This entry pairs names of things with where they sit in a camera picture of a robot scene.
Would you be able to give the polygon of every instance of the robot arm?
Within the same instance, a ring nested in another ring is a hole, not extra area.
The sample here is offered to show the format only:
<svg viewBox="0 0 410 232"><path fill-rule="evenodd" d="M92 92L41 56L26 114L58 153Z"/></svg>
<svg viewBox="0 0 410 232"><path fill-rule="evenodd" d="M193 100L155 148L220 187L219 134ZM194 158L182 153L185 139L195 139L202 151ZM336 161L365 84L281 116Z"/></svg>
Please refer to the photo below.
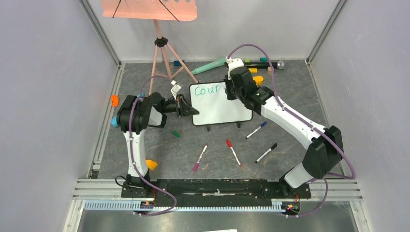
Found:
<svg viewBox="0 0 410 232"><path fill-rule="evenodd" d="M149 97L139 99L136 103L132 118L130 118L133 103L137 100L136 96L127 96L124 103L121 105L117 114L117 124L121 126L127 144L130 144L132 138L133 160L139 173L149 180L148 166L145 159L144 137L145 130L148 126L163 128L166 124L167 115L165 113L176 112L178 117L191 116L199 114L199 112L187 104L182 94L177 94L171 90L174 98L165 100L159 93L152 93ZM130 146L128 150L128 175L126 184L128 187L136 187L140 189L149 189L146 184L139 178L137 171L132 163Z"/></svg>
<svg viewBox="0 0 410 232"><path fill-rule="evenodd" d="M257 87L242 60L230 58L226 62L228 74L225 76L224 82L227 98L229 100L239 99L246 108L274 121L295 137L307 150L303 161L279 179L284 184L284 192L292 192L294 188L313 178L322 179L326 173L341 161L341 155L327 140L288 111L282 109L278 100L287 109L325 133L343 149L341 133L338 128L331 126L326 129L325 126L313 122L286 105L279 97L277 100L271 89Z"/></svg>

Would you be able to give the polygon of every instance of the green block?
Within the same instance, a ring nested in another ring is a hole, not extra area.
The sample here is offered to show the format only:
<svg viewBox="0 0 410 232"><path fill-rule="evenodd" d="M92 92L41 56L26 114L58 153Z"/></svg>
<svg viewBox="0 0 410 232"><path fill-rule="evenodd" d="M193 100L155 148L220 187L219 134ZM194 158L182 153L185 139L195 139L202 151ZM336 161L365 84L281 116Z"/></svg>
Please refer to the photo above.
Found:
<svg viewBox="0 0 410 232"><path fill-rule="evenodd" d="M174 134L176 137L180 138L181 135L179 135L176 131L172 132L172 134Z"/></svg>

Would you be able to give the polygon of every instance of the red marker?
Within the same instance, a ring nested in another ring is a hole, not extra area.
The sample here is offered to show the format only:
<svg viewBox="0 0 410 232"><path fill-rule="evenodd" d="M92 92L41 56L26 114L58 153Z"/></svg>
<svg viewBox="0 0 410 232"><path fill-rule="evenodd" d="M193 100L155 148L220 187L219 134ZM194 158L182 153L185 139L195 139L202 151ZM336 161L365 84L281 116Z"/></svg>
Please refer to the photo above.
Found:
<svg viewBox="0 0 410 232"><path fill-rule="evenodd" d="M232 153L234 154L236 161L238 161L239 166L242 167L242 164L241 162L239 162L238 156L236 156L234 148L232 147L231 141L229 141L229 139L226 140L226 144L228 144L228 147L232 150Z"/></svg>

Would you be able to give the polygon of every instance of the gray floor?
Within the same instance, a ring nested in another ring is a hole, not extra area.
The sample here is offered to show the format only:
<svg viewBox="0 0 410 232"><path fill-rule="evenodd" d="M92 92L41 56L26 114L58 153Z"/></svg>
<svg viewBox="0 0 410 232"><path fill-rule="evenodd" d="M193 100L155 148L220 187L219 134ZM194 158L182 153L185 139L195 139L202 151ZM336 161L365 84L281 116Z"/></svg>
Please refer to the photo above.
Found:
<svg viewBox="0 0 410 232"><path fill-rule="evenodd" d="M191 70L207 62L187 62ZM179 67L171 66L175 72ZM151 75L152 63L127 64L122 77L119 98L120 104L127 95L137 95L145 80ZM166 73L165 65L158 64L157 72ZM201 82L222 81L227 69L219 67L201 74L196 78ZM285 70L275 72L277 86L281 98L292 108L309 119L325 125L324 116L319 104L308 68L303 60L285 61ZM271 86L271 77L266 71L259 70L255 75L264 76L264 85ZM182 86L179 93L183 93L190 101L189 85L193 80L182 71L175 78ZM171 97L171 85L167 80L156 79L154 91L159 92L166 99ZM178 118L175 114L168 114L164 129L148 128L146 131L146 158L158 163L154 171L150 171L151 178L279 178L286 171L302 161L305 150L284 129L272 121L249 140L245 136L257 128L263 117L254 114L253 119L244 122L241 128L235 123L212 125L208 132L205 126L194 126L191 117ZM172 132L177 131L181 138ZM239 167L226 145L229 138L241 160L243 167ZM273 143L278 147L262 162L255 160ZM192 168L196 163L204 144L208 149L201 161L198 171ZM99 179L112 179L117 175L126 175L128 168L127 147L124 136L119 128L110 128L99 172ZM341 173L340 167L333 172Z"/></svg>
<svg viewBox="0 0 410 232"><path fill-rule="evenodd" d="M317 203L302 203L302 213ZM138 217L127 211L85 210L79 232L167 231L204 232L237 229L238 232L356 232L349 203L328 202L316 213L286 219L263 212L171 212L155 217Z"/></svg>

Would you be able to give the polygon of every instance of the marker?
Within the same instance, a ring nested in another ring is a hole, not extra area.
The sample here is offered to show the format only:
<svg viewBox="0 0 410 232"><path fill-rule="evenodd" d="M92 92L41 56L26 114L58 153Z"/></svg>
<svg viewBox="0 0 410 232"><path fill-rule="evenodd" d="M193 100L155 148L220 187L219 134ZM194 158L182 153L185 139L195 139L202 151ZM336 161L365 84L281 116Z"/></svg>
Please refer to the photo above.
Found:
<svg viewBox="0 0 410 232"><path fill-rule="evenodd" d="M259 131L260 128L264 127L266 125L266 122L262 123L258 128L256 128L256 130L254 130L252 133L250 133L249 135L247 135L245 137L245 139L248 139L251 135L253 135L254 133L256 133L257 131Z"/></svg>
<svg viewBox="0 0 410 232"><path fill-rule="evenodd" d="M236 156L234 148L232 147L231 141L229 141L229 139L227 139L226 143L228 144L228 147L232 150L232 153L234 154L236 161L238 161L239 166L242 167L242 164L241 164L241 162L239 162L238 156Z"/></svg>
<svg viewBox="0 0 410 232"><path fill-rule="evenodd" d="M194 171L194 172L196 172L196 170L198 169L199 162L201 161L202 156L204 155L205 150L206 150L207 147L208 147L208 144L205 144L205 147L204 147L204 149L202 150L202 153L201 153L201 155L199 156L199 159L198 159L198 161L196 162L195 167L193 168L193 171Z"/></svg>
<svg viewBox="0 0 410 232"><path fill-rule="evenodd" d="M269 148L269 150L267 150L263 155L261 155L261 156L259 157L259 159L257 159L257 160L255 161L255 163L259 163L259 161L261 161L261 159L263 159L271 150L275 149L275 147L277 147L277 146L278 146L277 143L273 144L273 146L271 146L271 147Z"/></svg>

